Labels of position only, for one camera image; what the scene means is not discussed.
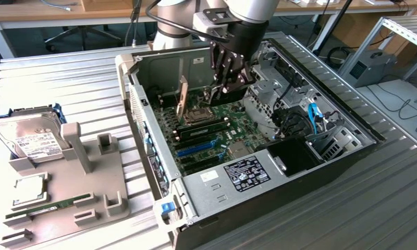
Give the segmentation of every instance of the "aluminum profile table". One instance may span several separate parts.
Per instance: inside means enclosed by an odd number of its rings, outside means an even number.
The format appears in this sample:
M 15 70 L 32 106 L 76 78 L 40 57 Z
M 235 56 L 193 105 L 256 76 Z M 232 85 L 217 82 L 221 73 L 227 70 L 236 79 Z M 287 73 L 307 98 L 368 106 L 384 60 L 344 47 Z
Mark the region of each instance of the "aluminum profile table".
M 200 249 L 417 249 L 417 142 L 295 40 L 283 33 L 269 36 L 388 141 L 329 185 Z M 131 198 L 132 214 L 127 219 L 29 249 L 172 249 L 152 214 L 152 192 L 117 86 L 115 56 L 143 49 L 105 49 L 1 61 L 0 107 L 23 104 L 29 100 L 25 94 L 43 91 L 45 97 L 63 103 L 67 119 L 84 126 L 83 140 L 111 132 L 120 140 Z
M 345 68 L 340 70 L 340 74 L 345 76 L 352 68 L 355 67 L 359 58 L 363 52 L 368 49 L 371 42 L 375 40 L 375 37 L 379 35 L 380 29 L 385 27 L 403 38 L 405 38 L 411 43 L 417 45 L 417 16 L 396 16 L 396 17 L 381 17 L 379 22 L 376 23 L 367 39 L 364 40 L 356 54 L 353 55 L 351 62 L 347 64 Z M 391 38 L 384 41 L 380 45 L 380 49 L 385 47 Z M 409 78 L 412 73 L 417 70 L 417 63 L 412 66 L 407 74 L 404 75 L 404 79 Z

